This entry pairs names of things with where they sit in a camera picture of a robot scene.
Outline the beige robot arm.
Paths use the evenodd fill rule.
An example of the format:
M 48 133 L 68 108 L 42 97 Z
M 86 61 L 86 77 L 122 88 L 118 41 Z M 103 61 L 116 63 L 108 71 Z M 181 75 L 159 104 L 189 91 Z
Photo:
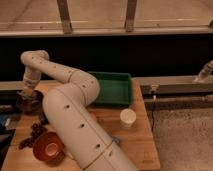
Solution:
M 51 62 L 44 50 L 21 54 L 23 82 L 34 88 L 46 74 L 60 85 L 43 98 L 44 113 L 83 171 L 138 171 L 121 148 L 92 118 L 87 106 L 99 95 L 98 80 L 77 68 Z

